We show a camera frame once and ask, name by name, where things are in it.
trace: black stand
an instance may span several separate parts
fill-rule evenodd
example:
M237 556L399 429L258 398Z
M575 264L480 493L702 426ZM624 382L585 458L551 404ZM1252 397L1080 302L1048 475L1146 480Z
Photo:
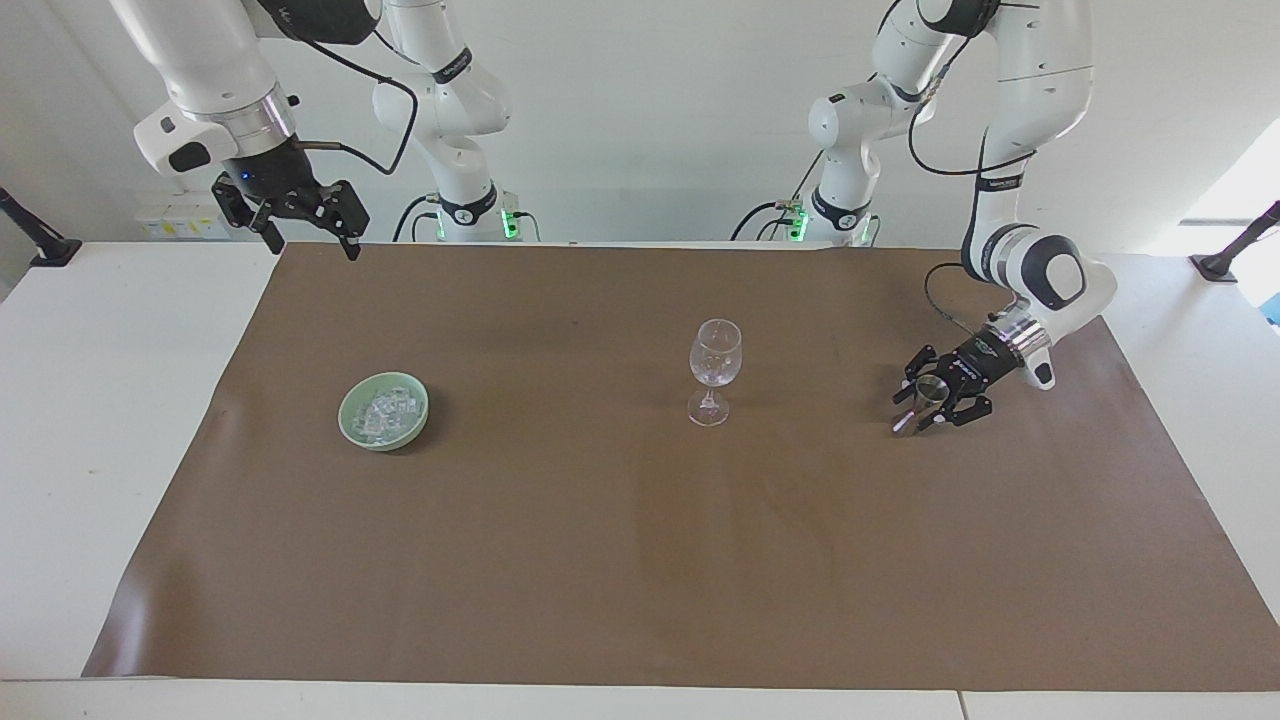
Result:
M78 240L68 240L46 225L3 187L0 187L0 210L4 210L4 214L9 215L18 229L27 233L27 237L40 249L40 255L31 260L32 268L65 268L84 245Z
M1280 201L1271 206L1270 210L1262 214L1257 220L1253 220L1240 237L1235 238L1235 242L1229 245L1226 250L1219 252L1217 255L1192 255L1192 264L1199 270L1201 275L1215 283L1234 283L1236 282L1235 275L1231 274L1231 263L1249 249L1251 245L1262 237L1262 233L1280 224Z

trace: ice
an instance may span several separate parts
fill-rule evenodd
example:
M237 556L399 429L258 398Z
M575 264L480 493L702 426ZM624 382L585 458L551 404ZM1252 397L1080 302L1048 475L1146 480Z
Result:
M357 439L381 445L399 439L422 416L422 406L407 387L394 387L374 396L356 411L352 423Z

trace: wine glass base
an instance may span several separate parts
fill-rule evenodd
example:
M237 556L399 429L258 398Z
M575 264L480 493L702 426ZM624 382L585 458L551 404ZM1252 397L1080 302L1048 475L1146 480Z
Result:
M705 389L700 389L689 398L689 419L695 425L714 428L728 420L728 401L724 396L712 391L710 397Z

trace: bowl of ice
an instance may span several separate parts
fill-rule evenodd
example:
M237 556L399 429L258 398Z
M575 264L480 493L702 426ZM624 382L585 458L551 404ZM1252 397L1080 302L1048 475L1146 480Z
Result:
M351 442L387 452L404 447L426 425L428 396L407 373L379 373L351 388L338 406L338 429Z

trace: blue object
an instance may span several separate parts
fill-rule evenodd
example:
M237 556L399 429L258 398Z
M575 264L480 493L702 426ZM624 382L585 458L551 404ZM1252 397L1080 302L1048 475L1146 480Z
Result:
M1262 314L1267 316L1267 322L1272 325L1280 325L1280 295L1267 300L1262 305Z

